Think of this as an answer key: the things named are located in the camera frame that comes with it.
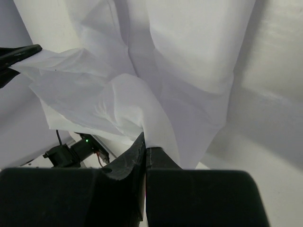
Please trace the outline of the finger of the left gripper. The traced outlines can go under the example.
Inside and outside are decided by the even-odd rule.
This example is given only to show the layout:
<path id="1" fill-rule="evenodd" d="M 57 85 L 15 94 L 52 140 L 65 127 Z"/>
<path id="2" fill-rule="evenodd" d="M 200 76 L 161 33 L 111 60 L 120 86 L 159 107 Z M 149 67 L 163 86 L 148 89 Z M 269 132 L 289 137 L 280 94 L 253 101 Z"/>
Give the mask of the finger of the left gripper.
<path id="1" fill-rule="evenodd" d="M 23 61 L 42 51 L 39 44 L 17 48 L 0 48 L 0 70 L 7 69 L 13 64 Z"/>
<path id="2" fill-rule="evenodd" d="M 6 68 L 0 71 L 0 89 L 5 87 L 14 77 L 19 75 L 20 72 Z"/>

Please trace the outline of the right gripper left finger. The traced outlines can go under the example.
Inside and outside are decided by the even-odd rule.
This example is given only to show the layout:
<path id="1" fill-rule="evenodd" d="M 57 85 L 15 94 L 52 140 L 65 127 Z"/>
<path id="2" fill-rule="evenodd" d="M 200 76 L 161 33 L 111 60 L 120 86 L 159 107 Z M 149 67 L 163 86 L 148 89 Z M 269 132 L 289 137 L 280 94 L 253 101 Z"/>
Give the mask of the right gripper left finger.
<path id="1" fill-rule="evenodd" d="M 7 168 L 0 173 L 3 227 L 137 227 L 143 220 L 145 142 L 102 168 Z"/>

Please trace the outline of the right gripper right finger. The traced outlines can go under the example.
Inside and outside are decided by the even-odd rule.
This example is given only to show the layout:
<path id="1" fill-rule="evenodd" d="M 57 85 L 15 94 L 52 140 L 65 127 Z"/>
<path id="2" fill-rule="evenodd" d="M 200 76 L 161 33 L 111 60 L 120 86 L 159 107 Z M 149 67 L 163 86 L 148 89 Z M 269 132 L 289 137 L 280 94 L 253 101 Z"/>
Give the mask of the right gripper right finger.
<path id="1" fill-rule="evenodd" d="M 268 227 L 250 174 L 184 170 L 161 148 L 146 150 L 146 215 L 151 227 Z"/>

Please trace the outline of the white long sleeve shirt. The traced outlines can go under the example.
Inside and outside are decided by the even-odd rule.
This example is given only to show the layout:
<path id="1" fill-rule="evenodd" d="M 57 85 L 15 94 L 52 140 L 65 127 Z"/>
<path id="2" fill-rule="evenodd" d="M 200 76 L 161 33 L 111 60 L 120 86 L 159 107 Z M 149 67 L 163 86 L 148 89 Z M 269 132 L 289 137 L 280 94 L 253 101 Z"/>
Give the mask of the white long sleeve shirt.
<path id="1" fill-rule="evenodd" d="M 26 76 L 52 129 L 131 144 L 143 133 L 195 168 L 225 125 L 252 0 L 68 0 L 81 48 L 43 50 Z"/>

